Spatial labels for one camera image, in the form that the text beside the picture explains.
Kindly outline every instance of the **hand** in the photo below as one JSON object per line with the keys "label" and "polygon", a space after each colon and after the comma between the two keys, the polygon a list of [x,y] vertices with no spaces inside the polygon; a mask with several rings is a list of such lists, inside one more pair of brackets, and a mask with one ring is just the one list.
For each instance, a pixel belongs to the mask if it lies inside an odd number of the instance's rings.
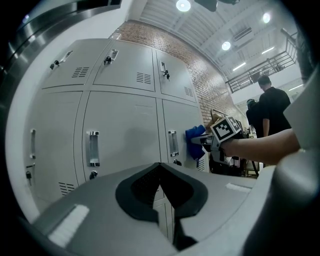
{"label": "hand", "polygon": [[220,147],[223,149],[226,157],[234,157],[234,148],[235,148],[236,139],[230,138],[221,143]]}

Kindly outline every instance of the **man in black shirt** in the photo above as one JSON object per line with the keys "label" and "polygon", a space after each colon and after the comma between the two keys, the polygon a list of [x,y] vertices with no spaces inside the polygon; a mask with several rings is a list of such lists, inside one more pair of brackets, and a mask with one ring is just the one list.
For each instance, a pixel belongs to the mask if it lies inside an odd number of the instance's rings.
{"label": "man in black shirt", "polygon": [[259,103],[257,103],[254,99],[248,99],[246,105],[248,110],[245,114],[249,125],[254,127],[257,138],[262,138],[264,136],[264,128]]}
{"label": "man in black shirt", "polygon": [[258,83],[264,91],[259,99],[263,119],[263,136],[266,137],[290,129],[291,126],[284,116],[284,110],[290,105],[288,95],[283,90],[272,87],[267,75],[261,75]]}

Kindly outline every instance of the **human arm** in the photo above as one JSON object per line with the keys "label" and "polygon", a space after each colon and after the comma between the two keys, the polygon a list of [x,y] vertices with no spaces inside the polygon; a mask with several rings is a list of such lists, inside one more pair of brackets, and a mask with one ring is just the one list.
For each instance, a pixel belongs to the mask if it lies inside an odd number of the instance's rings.
{"label": "human arm", "polygon": [[267,137],[269,135],[270,129],[270,118],[268,102],[267,99],[263,96],[261,96],[259,99],[259,108],[262,117],[263,137]]}
{"label": "human arm", "polygon": [[249,109],[245,112],[245,115],[246,115],[246,119],[248,120],[249,125],[253,126],[252,115],[251,115],[251,112]]}
{"label": "human arm", "polygon": [[221,144],[227,157],[276,165],[283,157],[299,150],[298,139],[292,129],[262,138],[229,139]]}
{"label": "human arm", "polygon": [[270,120],[264,118],[262,120],[262,126],[263,126],[263,137],[267,137],[269,135]]}

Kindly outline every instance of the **ceiling light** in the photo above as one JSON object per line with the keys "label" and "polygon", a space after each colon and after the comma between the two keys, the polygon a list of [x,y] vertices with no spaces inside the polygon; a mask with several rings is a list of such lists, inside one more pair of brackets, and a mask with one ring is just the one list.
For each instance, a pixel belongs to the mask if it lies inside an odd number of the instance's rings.
{"label": "ceiling light", "polygon": [[300,87],[300,86],[303,86],[303,84],[300,84],[300,85],[298,85],[298,86],[296,86],[296,87],[294,87],[294,88],[290,89],[290,90],[289,90],[289,92],[290,92],[290,91],[292,91],[292,90],[294,90],[294,89],[296,89],[296,88],[298,88],[298,87]]}
{"label": "ceiling light", "polygon": [[240,83],[240,85],[242,86],[242,85],[244,85],[245,83],[248,83],[250,80],[247,80],[247,81],[245,81],[245,82],[243,82],[243,83]]}
{"label": "ceiling light", "polygon": [[261,54],[265,54],[265,53],[267,53],[267,52],[269,52],[269,51],[273,50],[274,48],[275,48],[275,47],[271,47],[270,49],[263,51]]}
{"label": "ceiling light", "polygon": [[236,66],[236,67],[233,69],[233,71],[236,71],[237,69],[241,68],[241,67],[244,66],[244,65],[246,65],[245,62],[242,63],[242,64],[240,64],[239,66]]}
{"label": "ceiling light", "polygon": [[23,23],[27,23],[28,19],[29,19],[29,15],[27,14],[27,15],[24,16],[24,18],[22,19],[22,22],[23,22]]}
{"label": "ceiling light", "polygon": [[262,16],[262,20],[264,23],[268,23],[270,21],[270,14],[269,13],[265,13],[263,16]]}
{"label": "ceiling light", "polygon": [[230,47],[231,47],[231,43],[228,42],[228,41],[225,41],[225,42],[222,44],[222,50],[224,50],[224,51],[229,50]]}
{"label": "ceiling light", "polygon": [[176,2],[175,6],[181,12],[187,12],[191,8],[191,4],[188,0],[179,0],[178,2]]}

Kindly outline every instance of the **white metal locker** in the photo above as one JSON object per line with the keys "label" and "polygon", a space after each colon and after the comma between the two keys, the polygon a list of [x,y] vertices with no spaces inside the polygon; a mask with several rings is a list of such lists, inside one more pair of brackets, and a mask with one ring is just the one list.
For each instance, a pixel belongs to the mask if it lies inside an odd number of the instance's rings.
{"label": "white metal locker", "polygon": [[[196,102],[186,64],[182,60],[159,50],[156,51],[156,57],[161,93]],[[169,79],[165,76],[166,70],[169,72]]]}
{"label": "white metal locker", "polygon": [[53,203],[78,187],[74,162],[74,129],[82,92],[43,94],[30,113],[28,134],[35,195]]}
{"label": "white metal locker", "polygon": [[165,193],[162,190],[161,186],[159,186],[158,189],[156,190],[155,195],[154,195],[154,201],[160,200],[164,197],[165,197]]}
{"label": "white metal locker", "polygon": [[59,66],[55,66],[51,71],[43,88],[84,85],[96,61],[110,41],[110,39],[75,41],[68,47],[61,59],[58,59]]}
{"label": "white metal locker", "polygon": [[183,167],[196,169],[197,163],[187,149],[185,131],[202,123],[199,109],[169,100],[162,102],[169,163],[177,159]]}
{"label": "white metal locker", "polygon": [[122,41],[115,41],[102,62],[94,85],[121,86],[154,92],[154,69],[151,48]]}
{"label": "white metal locker", "polygon": [[87,181],[93,170],[103,176],[160,162],[156,99],[92,91],[85,110],[82,143]]}
{"label": "white metal locker", "polygon": [[198,161],[197,170],[200,172],[210,172],[209,168],[209,154],[206,152],[205,148],[202,147],[202,150],[205,152],[204,156],[201,157]]}
{"label": "white metal locker", "polygon": [[158,212],[159,229],[170,242],[174,239],[174,214],[167,197],[153,202],[153,209]]}

